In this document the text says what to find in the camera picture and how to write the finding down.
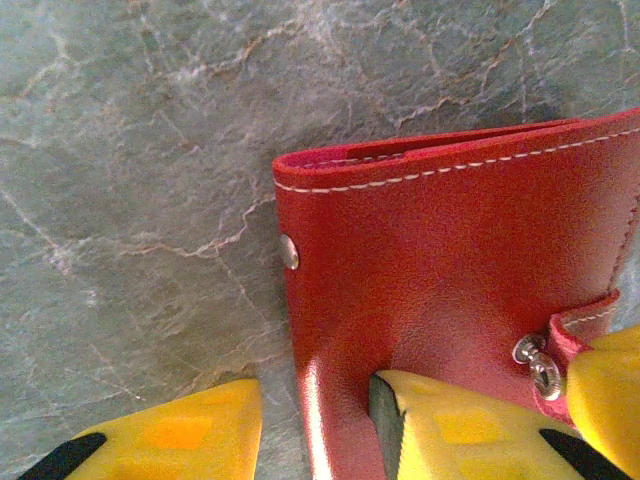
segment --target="gray marble floor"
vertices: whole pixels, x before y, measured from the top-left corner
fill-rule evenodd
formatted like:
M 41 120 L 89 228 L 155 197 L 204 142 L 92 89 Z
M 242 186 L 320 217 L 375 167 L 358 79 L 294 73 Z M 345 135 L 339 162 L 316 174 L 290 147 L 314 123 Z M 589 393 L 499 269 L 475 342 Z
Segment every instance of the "gray marble floor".
M 0 478 L 252 375 L 257 478 L 310 478 L 272 158 L 620 111 L 639 71 L 638 0 L 3 0 Z

